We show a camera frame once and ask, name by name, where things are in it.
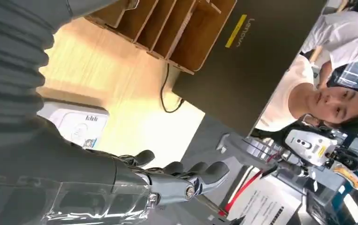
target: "wooden desk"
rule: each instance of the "wooden desk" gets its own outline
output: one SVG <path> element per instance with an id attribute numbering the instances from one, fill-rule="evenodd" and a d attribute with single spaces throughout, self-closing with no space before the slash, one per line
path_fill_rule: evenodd
<path id="1" fill-rule="evenodd" d="M 46 77 L 40 94 L 109 111 L 99 150 L 118 155 L 150 149 L 156 155 L 150 166 L 181 160 L 204 113 L 189 103 L 172 114 L 162 110 L 163 61 L 82 18 L 64 26 L 47 53 L 50 63 L 40 69 Z M 178 103 L 171 92 L 178 71 L 171 71 L 168 108 Z"/>

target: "young man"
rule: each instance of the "young man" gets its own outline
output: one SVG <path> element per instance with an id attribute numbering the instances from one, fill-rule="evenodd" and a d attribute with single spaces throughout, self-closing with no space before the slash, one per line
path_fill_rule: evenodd
<path id="1" fill-rule="evenodd" d="M 256 128 L 275 132 L 310 114 L 326 126 L 358 134 L 358 89 L 313 85 L 313 70 L 299 55 L 278 84 Z"/>
<path id="2" fill-rule="evenodd" d="M 319 88 L 324 88 L 335 68 L 358 61 L 358 12 L 321 16 L 301 51 L 307 53 L 317 46 L 328 55 L 320 70 Z"/>

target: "white t-shirt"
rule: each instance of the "white t-shirt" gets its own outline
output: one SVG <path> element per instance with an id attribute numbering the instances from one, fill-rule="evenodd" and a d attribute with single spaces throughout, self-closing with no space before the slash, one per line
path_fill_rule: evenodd
<path id="1" fill-rule="evenodd" d="M 256 124 L 257 129 L 278 131 L 297 120 L 289 110 L 288 99 L 291 91 L 301 83 L 313 84 L 313 70 L 309 60 L 299 55 L 278 84 Z"/>
<path id="2" fill-rule="evenodd" d="M 329 53 L 332 68 L 358 61 L 358 12 L 321 16 L 302 46 L 306 53 L 321 45 Z"/>

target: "black cable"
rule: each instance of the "black cable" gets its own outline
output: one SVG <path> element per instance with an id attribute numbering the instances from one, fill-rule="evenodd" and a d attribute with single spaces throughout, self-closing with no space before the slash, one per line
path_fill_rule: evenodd
<path id="1" fill-rule="evenodd" d="M 167 80 L 168 80 L 168 76 L 169 76 L 169 64 L 167 64 L 167 72 L 166 72 L 166 75 L 165 75 L 165 80 L 164 80 L 164 83 L 163 83 L 163 85 L 162 85 L 162 87 L 161 87 L 161 90 L 160 90 L 160 100 L 161 100 L 161 105 L 163 106 L 163 109 L 164 109 L 164 111 L 165 111 L 166 113 L 174 113 L 174 112 L 176 112 L 176 111 L 183 105 L 183 103 L 185 102 L 185 100 L 181 98 L 178 107 L 176 107 L 176 109 L 174 109 L 174 110 L 172 110 L 172 111 L 168 111 L 168 110 L 166 109 L 165 104 L 164 104 L 163 93 L 164 93 L 164 87 L 165 87 L 165 85 L 166 85 L 166 83 L 167 83 Z"/>

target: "yellow sticker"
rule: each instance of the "yellow sticker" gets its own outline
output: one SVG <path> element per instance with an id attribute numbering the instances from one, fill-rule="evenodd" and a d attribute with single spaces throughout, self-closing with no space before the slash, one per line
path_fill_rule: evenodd
<path id="1" fill-rule="evenodd" d="M 327 149 L 327 147 L 323 146 L 323 147 L 321 148 L 321 150 L 318 152 L 318 157 L 321 157 L 322 154 L 324 154 L 324 152 L 325 152 L 326 149 Z"/>
<path id="2" fill-rule="evenodd" d="M 246 14 L 241 16 L 239 22 L 236 25 L 236 28 L 234 28 L 233 33 L 231 33 L 231 36 L 226 43 L 226 46 L 225 46 L 226 48 L 230 48 L 231 45 L 233 44 L 233 41 L 236 38 L 237 34 L 239 33 L 239 30 L 241 29 L 242 24 L 244 24 L 245 19 L 246 19 Z"/>

